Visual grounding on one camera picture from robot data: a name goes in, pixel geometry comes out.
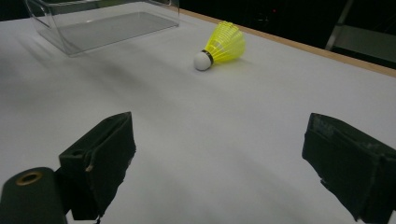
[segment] white table surface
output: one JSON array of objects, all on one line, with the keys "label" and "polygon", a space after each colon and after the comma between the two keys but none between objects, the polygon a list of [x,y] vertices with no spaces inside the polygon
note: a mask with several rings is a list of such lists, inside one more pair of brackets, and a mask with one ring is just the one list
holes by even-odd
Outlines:
[{"label": "white table surface", "polygon": [[324,114],[396,148],[396,78],[255,35],[240,60],[198,72],[214,26],[181,15],[69,58],[31,21],[0,22],[0,184],[57,169],[99,121],[132,111],[137,152],[103,223],[355,223],[302,159],[306,125]]}]

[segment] shuttlecock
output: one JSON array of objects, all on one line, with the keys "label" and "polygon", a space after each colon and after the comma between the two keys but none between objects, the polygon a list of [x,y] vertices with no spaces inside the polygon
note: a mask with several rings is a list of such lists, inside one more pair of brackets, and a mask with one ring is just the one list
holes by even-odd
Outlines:
[{"label": "shuttlecock", "polygon": [[227,62],[245,52],[245,38],[231,22],[220,22],[210,36],[205,48],[194,57],[196,69],[204,71],[213,63]]}]

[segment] transparent plastic bin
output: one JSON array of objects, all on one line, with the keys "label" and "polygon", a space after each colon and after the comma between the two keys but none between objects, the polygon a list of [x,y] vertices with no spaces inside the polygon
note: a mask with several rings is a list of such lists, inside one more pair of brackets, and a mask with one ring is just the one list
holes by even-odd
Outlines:
[{"label": "transparent plastic bin", "polygon": [[178,26],[178,0],[24,0],[35,28],[67,55]]}]

